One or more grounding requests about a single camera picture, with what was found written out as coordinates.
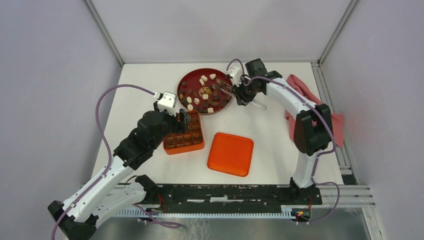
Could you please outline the metal tongs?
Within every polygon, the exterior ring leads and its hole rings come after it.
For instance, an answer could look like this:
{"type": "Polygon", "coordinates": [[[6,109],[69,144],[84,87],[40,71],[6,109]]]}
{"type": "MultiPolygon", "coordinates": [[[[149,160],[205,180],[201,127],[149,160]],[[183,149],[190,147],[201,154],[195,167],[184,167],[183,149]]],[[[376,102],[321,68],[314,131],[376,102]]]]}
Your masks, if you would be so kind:
{"type": "Polygon", "coordinates": [[[237,95],[235,95],[233,93],[232,87],[221,79],[216,79],[216,83],[212,83],[211,86],[214,90],[219,91],[221,93],[224,93],[226,95],[229,95],[232,98],[235,98],[236,101],[237,101],[237,104],[239,106],[251,105],[251,106],[257,107],[257,108],[264,110],[264,111],[267,109],[266,104],[261,103],[261,102],[255,100],[255,99],[252,99],[252,100],[247,101],[247,102],[243,101],[240,97],[238,97],[237,95]]]}

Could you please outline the orange chocolate box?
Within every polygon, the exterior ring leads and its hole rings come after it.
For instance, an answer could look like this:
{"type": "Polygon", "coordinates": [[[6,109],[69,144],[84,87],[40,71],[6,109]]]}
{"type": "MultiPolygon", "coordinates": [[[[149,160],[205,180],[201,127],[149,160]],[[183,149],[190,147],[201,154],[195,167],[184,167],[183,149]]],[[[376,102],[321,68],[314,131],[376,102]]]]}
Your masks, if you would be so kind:
{"type": "Polygon", "coordinates": [[[168,155],[176,155],[202,150],[205,140],[200,114],[196,110],[187,113],[190,116],[186,133],[170,133],[163,140],[163,149],[168,155]]]}

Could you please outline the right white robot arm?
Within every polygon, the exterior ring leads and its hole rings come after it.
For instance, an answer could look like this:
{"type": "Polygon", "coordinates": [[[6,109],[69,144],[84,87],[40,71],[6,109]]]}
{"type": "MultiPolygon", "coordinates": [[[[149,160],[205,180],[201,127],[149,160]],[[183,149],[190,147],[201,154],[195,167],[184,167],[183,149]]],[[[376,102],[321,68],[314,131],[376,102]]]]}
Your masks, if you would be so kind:
{"type": "Polygon", "coordinates": [[[278,71],[267,70],[259,58],[240,67],[229,63],[225,74],[232,82],[230,90],[239,106],[253,103],[257,94],[262,93],[294,118],[293,141],[299,154],[288,196],[293,203],[302,204],[318,185],[315,173],[320,157],[336,149],[330,108],[301,95],[278,71]]]}

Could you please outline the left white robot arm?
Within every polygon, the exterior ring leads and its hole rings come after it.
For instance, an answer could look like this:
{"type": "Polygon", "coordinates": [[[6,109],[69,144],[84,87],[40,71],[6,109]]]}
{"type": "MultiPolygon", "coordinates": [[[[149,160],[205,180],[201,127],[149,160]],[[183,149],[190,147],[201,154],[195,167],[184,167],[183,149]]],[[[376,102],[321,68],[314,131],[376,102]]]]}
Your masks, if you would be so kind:
{"type": "Polygon", "coordinates": [[[109,218],[130,205],[153,203],[157,198],[155,183],[140,176],[128,188],[111,191],[153,156],[154,151],[170,133],[183,134],[189,127],[190,116],[185,109],[159,108],[147,111],[134,128],[110,154],[108,163],[71,197],[53,201],[48,211],[55,220],[54,230],[60,229],[69,240],[88,240],[109,218]]]}

